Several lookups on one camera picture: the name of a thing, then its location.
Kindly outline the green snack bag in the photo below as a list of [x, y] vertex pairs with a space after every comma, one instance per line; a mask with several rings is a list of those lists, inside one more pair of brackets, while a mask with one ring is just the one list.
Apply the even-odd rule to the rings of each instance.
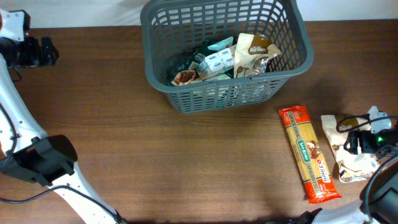
[[215, 44], [215, 40], [206, 40], [197, 48], [189, 59], [181, 66], [178, 67], [176, 73], [167, 82], [170, 86], [184, 86], [200, 82], [212, 82], [220, 80], [229, 80], [233, 78], [233, 68], [225, 73], [211, 77], [207, 80], [202, 80], [196, 72], [197, 66], [205, 59], [205, 57], [216, 53], [216, 51], [208, 50], [208, 46]]

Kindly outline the orange spaghetti packet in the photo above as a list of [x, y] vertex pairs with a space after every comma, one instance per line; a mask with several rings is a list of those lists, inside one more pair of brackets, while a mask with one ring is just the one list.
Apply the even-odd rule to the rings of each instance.
[[340, 198], [305, 106], [279, 110], [310, 203]]

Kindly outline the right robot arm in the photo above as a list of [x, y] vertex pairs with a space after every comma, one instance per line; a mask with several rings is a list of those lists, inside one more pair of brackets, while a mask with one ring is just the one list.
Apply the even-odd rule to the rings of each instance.
[[362, 115], [321, 116], [339, 180], [367, 181], [359, 199], [303, 213], [299, 223], [397, 223], [397, 116], [376, 106]]

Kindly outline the beige flour bag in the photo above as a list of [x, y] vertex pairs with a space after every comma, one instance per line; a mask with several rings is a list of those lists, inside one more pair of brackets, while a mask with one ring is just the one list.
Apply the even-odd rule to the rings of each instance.
[[367, 180], [379, 168], [379, 159], [374, 154], [362, 154], [361, 147], [358, 149], [358, 155], [350, 154], [344, 149], [348, 132], [339, 133], [336, 127], [337, 122], [345, 117], [345, 114], [321, 115], [322, 128], [338, 166], [339, 180], [342, 183]]

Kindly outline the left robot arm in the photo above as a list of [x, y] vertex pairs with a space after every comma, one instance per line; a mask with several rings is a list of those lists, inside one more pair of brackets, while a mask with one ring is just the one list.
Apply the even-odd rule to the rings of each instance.
[[30, 37], [30, 15], [24, 10], [1, 10], [1, 173], [38, 183], [47, 190], [31, 198], [1, 201], [31, 202], [56, 192], [85, 223], [126, 223], [82, 174], [70, 140], [50, 136], [36, 122], [16, 90], [10, 70], [55, 65], [59, 52], [51, 38]]

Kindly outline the beige nut bag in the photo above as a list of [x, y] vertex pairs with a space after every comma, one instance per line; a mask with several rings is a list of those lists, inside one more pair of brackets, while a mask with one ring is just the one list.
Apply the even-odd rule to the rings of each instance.
[[264, 35], [240, 33], [234, 53], [234, 78], [264, 73], [267, 63], [281, 53]]

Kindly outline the white tissue pack row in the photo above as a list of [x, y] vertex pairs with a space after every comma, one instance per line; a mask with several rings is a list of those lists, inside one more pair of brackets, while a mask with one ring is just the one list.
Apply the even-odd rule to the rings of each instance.
[[225, 73], [234, 67], [236, 45], [232, 45], [219, 52], [213, 53], [197, 66], [196, 72], [202, 80]]

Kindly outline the teal wet wipes pack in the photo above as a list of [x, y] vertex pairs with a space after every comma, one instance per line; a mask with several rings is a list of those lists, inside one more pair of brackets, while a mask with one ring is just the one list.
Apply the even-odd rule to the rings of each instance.
[[215, 44], [211, 44], [208, 46], [208, 50], [219, 52], [220, 50], [226, 49], [233, 44], [234, 37], [228, 37], [224, 40], [216, 42]]

